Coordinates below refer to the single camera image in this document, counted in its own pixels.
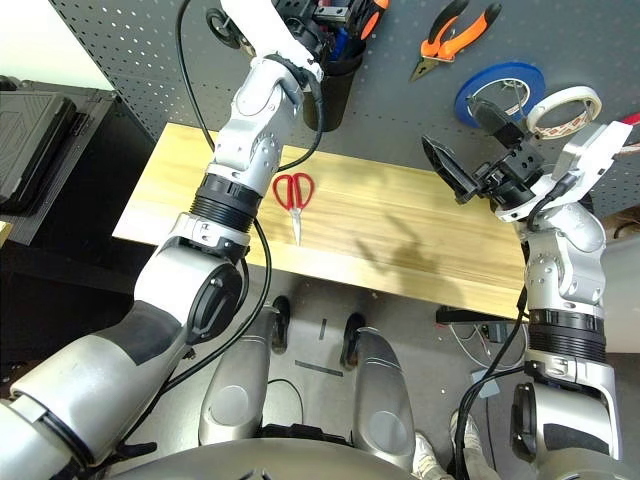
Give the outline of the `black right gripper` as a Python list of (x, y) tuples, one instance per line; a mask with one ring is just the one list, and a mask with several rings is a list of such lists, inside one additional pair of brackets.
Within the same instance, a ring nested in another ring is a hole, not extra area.
[[(532, 186), (543, 174), (543, 157), (523, 141), (523, 131), (496, 104), (478, 96), (467, 98), (475, 122), (502, 146), (511, 149), (502, 158), (485, 162), (472, 177), (478, 184), (477, 195), (489, 199), (493, 209), (511, 210), (531, 200)], [(465, 204), (475, 196), (475, 181), (457, 163), (446, 145), (423, 135), (421, 143), (434, 172), (453, 190), (456, 202)]]

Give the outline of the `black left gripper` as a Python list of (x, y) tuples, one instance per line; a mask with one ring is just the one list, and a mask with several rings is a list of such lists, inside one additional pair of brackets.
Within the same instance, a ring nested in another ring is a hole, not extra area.
[(312, 55), (327, 55), (336, 33), (350, 21), (350, 3), (339, 1), (279, 0), (273, 6), (292, 36)]

